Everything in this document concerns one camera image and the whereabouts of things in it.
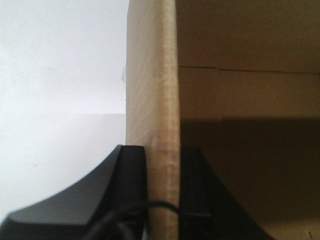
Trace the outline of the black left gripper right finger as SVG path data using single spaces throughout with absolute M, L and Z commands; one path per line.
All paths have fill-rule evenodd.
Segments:
M 198 148 L 180 153 L 181 240 L 248 240 L 250 222 Z

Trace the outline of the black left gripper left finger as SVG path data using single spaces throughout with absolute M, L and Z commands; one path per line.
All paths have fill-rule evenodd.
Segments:
M 104 215 L 146 200 L 144 148 L 118 145 L 75 184 L 8 214 L 0 226 L 0 238 L 80 240 Z

